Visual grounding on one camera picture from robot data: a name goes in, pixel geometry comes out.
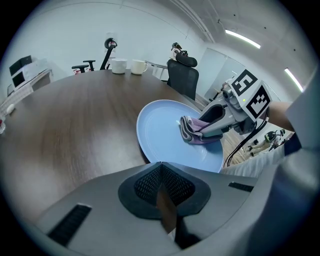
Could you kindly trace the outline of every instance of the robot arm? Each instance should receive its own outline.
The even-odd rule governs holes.
[[[221,135],[234,128],[240,135],[252,132],[256,120],[271,102],[266,84],[245,69],[222,90],[222,95],[210,102],[199,120],[210,123],[201,130],[204,137]]]

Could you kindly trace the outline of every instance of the cable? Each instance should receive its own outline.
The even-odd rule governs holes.
[[[244,144],[248,142],[248,140],[250,140],[253,136],[259,133],[266,126],[266,124],[268,123],[268,120],[269,120],[269,108],[266,109],[265,116],[263,118],[262,123],[259,125],[259,127],[257,128],[257,122],[255,122],[254,130],[249,134],[248,137],[246,137],[243,141],[241,141],[239,145],[228,155],[228,157],[226,158],[223,164],[223,167],[225,167],[226,163],[227,163],[227,167],[230,166],[233,156],[239,151],[241,147],[244,146]]]

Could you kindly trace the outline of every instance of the ceiling light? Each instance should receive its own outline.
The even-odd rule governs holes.
[[[301,84],[298,82],[298,80],[295,78],[295,76],[290,72],[290,70],[288,68],[286,68],[284,70],[288,75],[289,77],[291,77],[291,79],[294,81],[294,83],[296,84],[296,86],[298,86],[298,88],[300,89],[301,92],[304,91],[304,89],[302,88]]]
[[[234,37],[240,38],[240,39],[248,42],[249,44],[252,44],[253,46],[257,47],[258,49],[260,49],[260,47],[261,47],[260,44],[257,44],[256,42],[254,42],[254,41],[252,41],[252,40],[244,37],[243,35],[237,34],[237,33],[235,33],[235,32],[232,32],[232,31],[230,31],[230,30],[227,30],[227,29],[225,30],[225,32],[226,32],[227,34],[229,34],[229,35],[232,35],[232,36],[234,36]]]

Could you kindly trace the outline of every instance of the office chair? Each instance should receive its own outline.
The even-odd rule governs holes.
[[[106,55],[104,57],[104,60],[101,64],[100,70],[105,70],[105,69],[109,69],[109,65],[106,67],[107,61],[109,60],[109,57],[111,55],[111,52],[114,48],[116,48],[118,46],[118,44],[116,43],[116,41],[114,41],[114,39],[112,37],[108,38],[105,42],[104,42],[104,47],[108,49],[108,51],[106,52]],[[94,65],[93,62],[96,62],[95,60],[84,60],[84,63],[88,62],[90,65],[90,69],[91,71],[95,71],[94,69]],[[72,69],[80,69],[81,73],[85,73],[85,69],[87,67],[89,67],[89,65],[76,65],[76,66],[72,66]]]
[[[197,60],[181,54],[177,54],[175,58],[176,61],[170,59],[167,63],[169,73],[167,84],[202,111],[205,106],[195,101],[199,72],[193,67],[198,65]]]

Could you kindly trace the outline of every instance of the white mug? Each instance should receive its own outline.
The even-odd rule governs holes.
[[[127,60],[124,58],[113,58],[111,60],[111,69],[114,74],[123,74],[126,72]]]
[[[143,60],[133,59],[131,65],[131,73],[135,75],[142,75],[148,69],[148,64]]]

